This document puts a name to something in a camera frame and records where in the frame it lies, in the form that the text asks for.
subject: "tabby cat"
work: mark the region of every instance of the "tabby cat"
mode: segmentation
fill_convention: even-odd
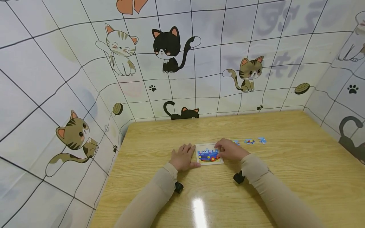
[[[262,73],[262,61],[264,57],[260,56],[255,60],[244,58],[239,66],[239,77],[243,79],[242,85],[238,85],[236,72],[232,69],[227,69],[223,72],[223,76],[231,76],[234,80],[236,89],[243,92],[255,90],[253,79],[258,78]]]
[[[105,24],[105,30],[107,43],[97,41],[95,45],[109,55],[110,66],[119,76],[134,75],[136,68],[128,57],[135,53],[138,37],[115,31],[108,24]]]
[[[99,144],[89,137],[90,129],[87,123],[78,118],[71,110],[71,117],[65,127],[56,129],[57,137],[71,150],[83,149],[86,158],[78,158],[72,154],[60,153],[54,156],[46,167],[46,175],[53,176],[67,161],[85,163],[92,158],[99,148]]]
[[[172,120],[181,120],[181,119],[193,119],[193,118],[199,118],[199,109],[196,108],[194,110],[187,109],[183,107],[181,109],[181,115],[179,114],[170,114],[169,111],[167,111],[167,105],[172,104],[175,105],[175,102],[173,101],[166,101],[164,104],[164,110],[167,115],[171,117]]]
[[[358,128],[362,128],[364,125],[363,123],[354,116],[345,117],[339,126],[339,130],[341,133],[341,138],[338,141],[347,151],[349,151],[355,158],[357,158],[362,164],[365,165],[365,143],[362,143],[358,147],[355,147],[354,143],[352,142],[351,138],[347,137],[343,133],[343,127],[345,126],[346,122],[352,120],[355,122]]]

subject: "table surface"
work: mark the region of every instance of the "table surface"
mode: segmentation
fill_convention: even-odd
[[[243,143],[258,137],[267,144]],[[91,227],[113,227],[172,148],[220,138],[238,139],[262,158],[326,227],[364,227],[365,167],[300,111],[131,124]],[[255,189],[246,180],[234,182],[239,170],[239,164],[225,160],[179,174],[182,193],[173,194],[151,227],[276,227]]]

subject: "black clip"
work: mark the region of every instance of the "black clip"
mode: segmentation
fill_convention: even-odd
[[[184,186],[181,183],[179,183],[178,181],[175,182],[175,192],[180,194],[183,188]]]
[[[245,180],[245,177],[242,175],[242,170],[239,172],[239,173],[236,173],[234,176],[233,176],[233,179],[238,183],[238,184],[241,184],[244,180]]]

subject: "beige sleeve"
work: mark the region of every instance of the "beige sleeve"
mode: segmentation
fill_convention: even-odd
[[[260,194],[280,228],[323,228],[318,217],[300,198],[277,179],[266,164],[250,154],[241,160],[242,175]]]
[[[123,211],[114,228],[150,227],[175,190],[177,170],[166,163]]]

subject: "wall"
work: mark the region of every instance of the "wall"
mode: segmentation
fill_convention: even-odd
[[[314,103],[354,3],[0,0],[0,226],[87,227],[133,122],[303,110],[314,91],[330,126]]]
[[[310,96],[304,111],[365,164],[365,3],[336,59]]]

